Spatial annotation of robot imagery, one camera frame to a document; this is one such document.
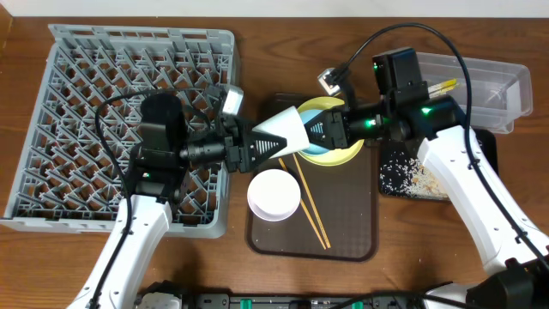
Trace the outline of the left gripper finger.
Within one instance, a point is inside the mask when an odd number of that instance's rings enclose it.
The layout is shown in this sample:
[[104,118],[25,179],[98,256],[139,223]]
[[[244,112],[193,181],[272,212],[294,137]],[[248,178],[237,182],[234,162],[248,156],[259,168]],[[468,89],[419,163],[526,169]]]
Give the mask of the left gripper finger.
[[255,170],[286,146],[285,137],[250,131],[246,134],[246,171]]
[[247,118],[240,118],[239,119],[239,135],[241,137],[259,137],[261,135],[261,132],[254,131],[255,126],[256,126],[255,122]]

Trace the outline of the yellow plastic wrapper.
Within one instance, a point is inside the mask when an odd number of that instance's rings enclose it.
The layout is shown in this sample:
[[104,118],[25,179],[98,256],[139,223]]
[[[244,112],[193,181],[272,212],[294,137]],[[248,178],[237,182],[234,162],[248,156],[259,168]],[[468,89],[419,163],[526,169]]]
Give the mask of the yellow plastic wrapper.
[[446,94],[449,91],[455,89],[458,86],[456,79],[450,79],[445,82],[440,82],[428,87],[428,94],[430,98],[435,98],[440,95]]

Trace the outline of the light blue bowl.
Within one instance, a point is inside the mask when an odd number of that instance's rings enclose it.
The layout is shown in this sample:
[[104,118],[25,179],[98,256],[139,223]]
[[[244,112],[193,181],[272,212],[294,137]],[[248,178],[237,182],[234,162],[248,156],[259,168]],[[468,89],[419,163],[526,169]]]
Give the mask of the light blue bowl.
[[[318,109],[310,109],[307,111],[302,111],[299,113],[299,116],[301,117],[301,120],[303,124],[306,124],[309,120],[313,119],[316,115],[318,115],[321,112],[321,110]],[[323,155],[328,153],[329,150],[326,148],[323,148],[321,146],[318,146],[316,144],[311,143],[310,147],[303,150],[303,153],[306,155]]]

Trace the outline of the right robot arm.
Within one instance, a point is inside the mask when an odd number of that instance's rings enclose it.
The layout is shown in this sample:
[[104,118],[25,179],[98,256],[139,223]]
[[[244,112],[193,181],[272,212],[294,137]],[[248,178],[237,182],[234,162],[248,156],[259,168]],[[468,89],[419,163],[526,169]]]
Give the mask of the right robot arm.
[[385,137],[404,142],[443,187],[488,275],[472,287],[444,283],[424,293],[395,291],[393,297],[419,308],[546,308],[548,237],[518,207],[463,110],[447,94],[430,95],[414,49],[387,51],[372,62],[381,94],[372,106],[357,106],[353,87],[337,77],[337,69],[318,77],[330,94],[342,91],[346,102],[305,124],[310,142],[326,149]]

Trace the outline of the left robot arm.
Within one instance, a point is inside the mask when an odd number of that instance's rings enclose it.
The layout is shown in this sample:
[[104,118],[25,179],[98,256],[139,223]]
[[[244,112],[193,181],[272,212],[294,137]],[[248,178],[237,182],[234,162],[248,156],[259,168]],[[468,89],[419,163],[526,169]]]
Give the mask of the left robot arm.
[[190,168],[224,163],[229,171],[247,173],[283,154],[288,140],[281,133],[254,128],[223,112],[214,128],[188,133],[185,116],[203,112],[186,106],[172,89],[146,90],[138,130],[142,142],[130,151],[127,169],[113,159],[123,199],[115,226],[92,273],[71,303],[73,308],[131,308],[151,257],[168,232],[182,202]]

